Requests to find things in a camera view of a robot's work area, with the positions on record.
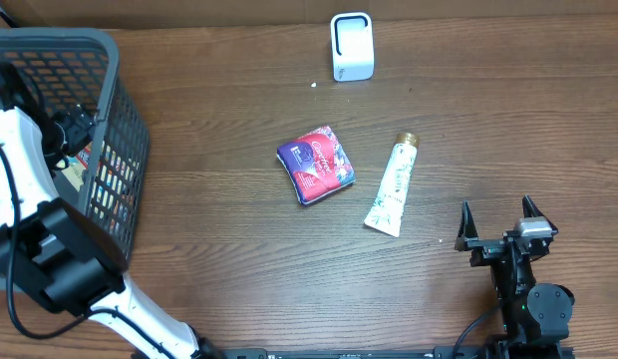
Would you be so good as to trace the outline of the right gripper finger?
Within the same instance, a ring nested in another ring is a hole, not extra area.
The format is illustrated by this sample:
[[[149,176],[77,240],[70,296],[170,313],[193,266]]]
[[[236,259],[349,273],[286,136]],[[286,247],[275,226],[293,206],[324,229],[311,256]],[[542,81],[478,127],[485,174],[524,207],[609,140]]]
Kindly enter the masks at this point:
[[[528,194],[526,194],[522,198],[521,203],[522,203],[522,210],[523,210],[525,218],[541,217],[550,226],[552,234],[558,233],[557,226],[547,216],[545,216],[541,212],[541,210],[536,206],[536,204],[534,203],[534,201],[531,199],[531,197]]]
[[[455,243],[455,250],[468,251],[470,250],[470,242],[477,241],[477,230],[468,202],[465,200],[462,205],[461,223]]]

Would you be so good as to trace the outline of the yellow snack bag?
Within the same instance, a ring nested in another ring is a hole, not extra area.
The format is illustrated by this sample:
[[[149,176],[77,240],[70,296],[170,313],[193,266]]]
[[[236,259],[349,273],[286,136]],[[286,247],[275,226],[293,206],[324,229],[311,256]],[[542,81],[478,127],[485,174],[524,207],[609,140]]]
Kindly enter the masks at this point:
[[[88,175],[89,160],[92,153],[92,145],[87,144],[75,156],[65,156],[56,164],[56,169],[69,184],[79,191],[85,184]]]

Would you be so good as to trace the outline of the white cosmetic tube gold cap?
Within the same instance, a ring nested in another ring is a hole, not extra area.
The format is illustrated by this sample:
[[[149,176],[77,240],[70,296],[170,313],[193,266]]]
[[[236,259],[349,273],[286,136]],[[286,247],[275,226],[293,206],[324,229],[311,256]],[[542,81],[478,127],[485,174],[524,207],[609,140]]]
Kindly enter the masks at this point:
[[[386,165],[379,190],[364,224],[392,237],[400,236],[405,202],[420,137],[398,133]]]

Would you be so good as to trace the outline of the red purple Carefree pack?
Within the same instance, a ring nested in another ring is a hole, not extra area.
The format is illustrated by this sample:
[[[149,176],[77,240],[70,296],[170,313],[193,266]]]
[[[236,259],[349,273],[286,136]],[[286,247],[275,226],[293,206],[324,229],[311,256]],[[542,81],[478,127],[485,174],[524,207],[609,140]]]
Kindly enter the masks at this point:
[[[356,180],[355,170],[329,126],[279,146],[276,155],[302,205],[318,201]]]

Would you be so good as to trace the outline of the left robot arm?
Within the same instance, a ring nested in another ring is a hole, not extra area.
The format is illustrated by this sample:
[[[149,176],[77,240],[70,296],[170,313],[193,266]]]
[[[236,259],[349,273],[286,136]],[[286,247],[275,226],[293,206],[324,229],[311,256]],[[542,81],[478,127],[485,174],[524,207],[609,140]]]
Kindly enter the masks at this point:
[[[44,340],[92,320],[134,345],[138,358],[221,357],[208,339],[146,296],[110,235],[59,196],[54,173],[94,132],[82,107],[49,115],[34,83],[0,62],[0,273],[12,324]],[[16,288],[74,321],[47,334],[27,329],[17,314]]]

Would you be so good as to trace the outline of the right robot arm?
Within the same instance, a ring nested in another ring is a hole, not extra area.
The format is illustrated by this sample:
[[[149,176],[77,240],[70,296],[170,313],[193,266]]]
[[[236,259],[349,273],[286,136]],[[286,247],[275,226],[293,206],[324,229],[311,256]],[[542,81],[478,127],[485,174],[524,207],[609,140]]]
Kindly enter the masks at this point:
[[[459,336],[451,358],[568,359],[574,350],[561,345],[569,336],[574,294],[565,286],[536,281],[531,264],[549,253],[558,228],[529,196],[522,199],[523,217],[500,239],[481,239],[468,204],[455,250],[468,251],[472,267],[490,268],[497,304]],[[491,315],[499,313],[504,332],[489,336],[480,347],[463,349],[467,336]]]

